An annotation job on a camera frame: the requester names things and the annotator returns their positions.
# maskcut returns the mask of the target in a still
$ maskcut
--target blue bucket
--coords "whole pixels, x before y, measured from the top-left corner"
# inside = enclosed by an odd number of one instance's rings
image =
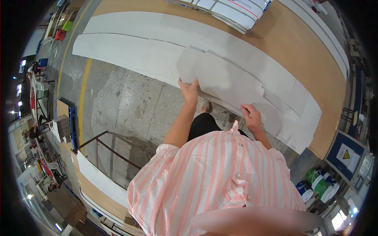
[[[295,187],[302,196],[304,202],[307,202],[314,194],[314,191],[311,188],[308,188],[307,181],[305,180],[300,181]]]
[[[38,64],[40,67],[45,67],[47,66],[47,61],[48,61],[48,58],[41,58],[39,59]]]

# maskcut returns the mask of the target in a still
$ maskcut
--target yellow warning triangle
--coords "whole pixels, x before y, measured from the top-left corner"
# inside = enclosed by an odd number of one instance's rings
[[[348,159],[349,157],[350,156],[349,156],[349,153],[348,153],[348,150],[347,150],[342,158],[343,159]]]

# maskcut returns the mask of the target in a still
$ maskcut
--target wooden table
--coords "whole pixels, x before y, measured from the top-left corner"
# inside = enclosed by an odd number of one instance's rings
[[[272,57],[304,85],[322,110],[309,148],[319,158],[325,157],[340,120],[346,80],[318,36],[279,1],[273,1],[246,35],[209,14],[162,0],[102,0],[93,16],[123,11],[158,12],[196,20],[228,32]]]

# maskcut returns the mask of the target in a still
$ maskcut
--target hand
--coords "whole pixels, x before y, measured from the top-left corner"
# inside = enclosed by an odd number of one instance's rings
[[[261,123],[261,114],[253,105],[241,104],[240,109],[242,110],[247,128],[252,134],[255,132],[264,132]]]
[[[197,77],[194,79],[191,85],[186,85],[182,82],[181,79],[178,80],[178,85],[181,88],[181,93],[183,94],[184,100],[186,104],[197,105],[198,101],[198,79]]]

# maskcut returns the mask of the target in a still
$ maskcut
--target red stool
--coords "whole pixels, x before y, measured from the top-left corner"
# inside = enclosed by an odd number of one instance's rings
[[[57,32],[56,32],[56,35],[55,35],[55,40],[58,40],[58,41],[62,41],[64,39],[64,35],[66,34],[66,31],[62,30],[62,29],[59,29]]]

